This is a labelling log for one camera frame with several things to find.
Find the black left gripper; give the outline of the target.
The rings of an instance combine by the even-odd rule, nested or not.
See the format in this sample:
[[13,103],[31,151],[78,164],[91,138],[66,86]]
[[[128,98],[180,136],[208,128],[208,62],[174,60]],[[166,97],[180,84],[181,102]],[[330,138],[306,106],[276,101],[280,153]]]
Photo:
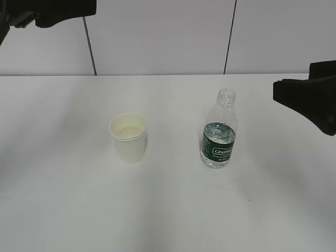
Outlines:
[[93,16],[96,0],[64,1],[1,1],[1,44],[11,27],[26,28],[32,22],[49,28],[65,20]]

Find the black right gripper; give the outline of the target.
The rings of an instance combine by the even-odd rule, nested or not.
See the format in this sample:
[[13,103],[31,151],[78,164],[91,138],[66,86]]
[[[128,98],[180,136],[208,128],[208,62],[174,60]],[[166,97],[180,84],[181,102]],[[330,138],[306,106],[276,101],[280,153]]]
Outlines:
[[324,134],[335,135],[336,60],[313,62],[309,79],[273,83],[273,100],[310,120]]

